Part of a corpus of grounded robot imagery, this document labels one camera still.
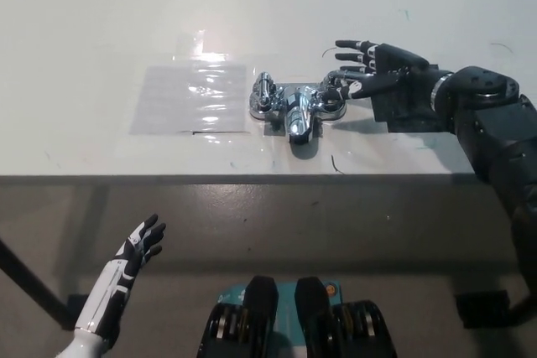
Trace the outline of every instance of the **white robotic hand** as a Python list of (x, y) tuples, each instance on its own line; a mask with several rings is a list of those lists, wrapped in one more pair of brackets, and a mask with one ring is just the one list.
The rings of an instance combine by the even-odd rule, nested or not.
[(75, 337), (59, 358), (97, 358), (113, 347), (140, 268), (162, 251), (166, 224), (156, 226), (158, 218), (153, 214), (140, 224), (104, 267), (76, 321)]

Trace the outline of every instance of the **white tabletop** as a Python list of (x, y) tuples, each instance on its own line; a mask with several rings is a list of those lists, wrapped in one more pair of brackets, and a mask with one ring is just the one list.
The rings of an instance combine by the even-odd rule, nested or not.
[(292, 150), (246, 116), (244, 133), (130, 132), (149, 67), (225, 54), (277, 81), (318, 81), (335, 39), (414, 51), (443, 69), (511, 75), (534, 101), (535, 0), (0, 0), (0, 180), (155, 179), (183, 183), (349, 180), (464, 174), (446, 133), (387, 133), (366, 102)]

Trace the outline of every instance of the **chrome faucet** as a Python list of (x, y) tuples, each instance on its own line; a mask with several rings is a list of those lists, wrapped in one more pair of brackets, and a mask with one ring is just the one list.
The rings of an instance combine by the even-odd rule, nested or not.
[(316, 121), (339, 119), (347, 109), (344, 100), (323, 100), (329, 86), (327, 78), (316, 84), (277, 84), (263, 72), (253, 84), (250, 114), (275, 126), (283, 125), (290, 143), (306, 144), (313, 137)]

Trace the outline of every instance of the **robotic arm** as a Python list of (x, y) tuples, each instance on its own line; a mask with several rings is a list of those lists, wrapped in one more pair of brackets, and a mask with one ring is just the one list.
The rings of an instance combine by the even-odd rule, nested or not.
[(519, 269), (537, 296), (537, 111), (510, 77), (470, 66), (453, 73), (388, 44), (336, 41), (357, 52), (336, 54), (342, 66), (325, 78), (325, 100), (391, 93), (441, 130), (455, 134), (477, 177), (495, 190), (512, 222)]
[(151, 215), (121, 245), (102, 270), (76, 321), (75, 335), (59, 358), (100, 358), (119, 336), (119, 322), (134, 280), (151, 257), (162, 251), (165, 223)]

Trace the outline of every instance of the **transparent plastic film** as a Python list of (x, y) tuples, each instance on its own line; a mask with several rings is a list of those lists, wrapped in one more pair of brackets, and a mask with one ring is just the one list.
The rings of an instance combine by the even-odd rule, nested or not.
[(204, 52), (204, 31), (187, 42), (169, 63), (146, 69), (131, 134), (245, 131), (247, 66)]

